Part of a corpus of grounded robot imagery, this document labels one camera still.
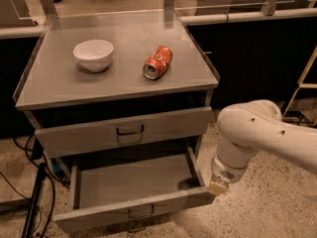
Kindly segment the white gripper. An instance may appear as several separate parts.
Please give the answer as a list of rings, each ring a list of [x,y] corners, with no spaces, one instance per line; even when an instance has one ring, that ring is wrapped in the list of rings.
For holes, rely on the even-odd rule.
[[[224,162],[218,156],[213,157],[211,172],[213,176],[220,180],[211,179],[209,191],[216,196],[225,193],[229,189],[226,182],[238,182],[246,172],[247,166],[248,161],[245,158],[237,158]]]

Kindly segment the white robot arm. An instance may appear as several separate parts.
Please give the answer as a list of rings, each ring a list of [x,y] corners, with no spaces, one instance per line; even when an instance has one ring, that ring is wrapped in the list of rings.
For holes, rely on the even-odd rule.
[[[260,151],[317,174],[317,130],[283,122],[280,109],[269,100],[227,106],[219,113],[217,126],[222,138],[211,161],[209,185],[215,195],[239,181]]]

